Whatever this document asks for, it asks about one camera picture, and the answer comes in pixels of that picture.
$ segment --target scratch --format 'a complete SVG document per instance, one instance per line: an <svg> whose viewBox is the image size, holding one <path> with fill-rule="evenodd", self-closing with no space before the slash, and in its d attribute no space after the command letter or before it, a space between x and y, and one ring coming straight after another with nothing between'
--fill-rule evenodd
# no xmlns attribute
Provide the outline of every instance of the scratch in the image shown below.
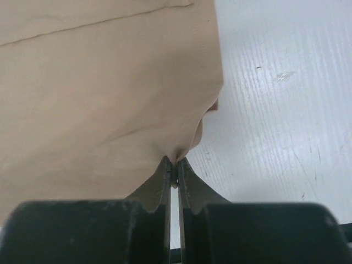
<svg viewBox="0 0 352 264"><path fill-rule="evenodd" d="M273 80L274 83L279 83L281 81L288 81L292 75L294 75L294 71L288 71L285 73L280 73L276 76L276 78Z"/></svg>
<svg viewBox="0 0 352 264"><path fill-rule="evenodd" d="M315 196L315 198L318 200L318 196L317 196L317 194L316 194L315 191L314 191L313 184L312 184L312 182L310 181L309 176L308 176L308 174L306 173L306 170L304 169L302 162L299 160L297 154L296 154L293 150L292 150L292 152L293 152L293 154L295 155L295 157L296 157L297 161L299 162L299 164L301 165L302 171L304 172L304 174L305 174L306 177L307 177L308 183L309 183L309 185L310 185L310 187L311 187L311 189L312 189L312 191L313 191L313 193L314 193L314 196Z"/></svg>
<svg viewBox="0 0 352 264"><path fill-rule="evenodd" d="M318 147L318 154L319 154L319 162L321 164L321 157L320 157L320 150L319 150L319 147Z"/></svg>
<svg viewBox="0 0 352 264"><path fill-rule="evenodd" d="M284 171L281 172L281 175L279 175L279 179L282 180L282 177L284 176Z"/></svg>
<svg viewBox="0 0 352 264"><path fill-rule="evenodd" d="M333 171L335 170L336 166L340 163L340 157L341 157L341 155L342 155L343 148L344 148L344 146L347 145L348 142L349 142L348 134L349 134L349 130L347 130L346 133L345 133L344 140L343 140L343 142L342 142L342 144L341 144L341 147L340 147L340 149L339 149L339 153L338 153L338 156L337 156L337 160L335 161L334 165L332 166L332 170L331 170L330 174L333 173Z"/></svg>
<svg viewBox="0 0 352 264"><path fill-rule="evenodd" d="M310 137L308 137L308 141L309 141L310 160L313 161L312 144L310 142Z"/></svg>

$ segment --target cloth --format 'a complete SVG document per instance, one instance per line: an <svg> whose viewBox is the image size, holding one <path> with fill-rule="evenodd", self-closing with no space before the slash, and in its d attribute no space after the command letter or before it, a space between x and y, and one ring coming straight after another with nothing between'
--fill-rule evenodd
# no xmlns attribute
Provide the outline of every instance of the cloth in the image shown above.
<svg viewBox="0 0 352 264"><path fill-rule="evenodd" d="M0 224L114 199L201 139L223 76L213 0L0 3Z"/></svg>

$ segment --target white surface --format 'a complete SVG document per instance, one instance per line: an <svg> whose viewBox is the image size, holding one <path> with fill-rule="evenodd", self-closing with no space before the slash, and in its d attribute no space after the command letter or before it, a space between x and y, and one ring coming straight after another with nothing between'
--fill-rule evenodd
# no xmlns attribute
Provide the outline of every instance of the white surface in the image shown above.
<svg viewBox="0 0 352 264"><path fill-rule="evenodd" d="M216 7L225 86L194 170L231 201L313 201L352 222L352 1Z"/></svg>

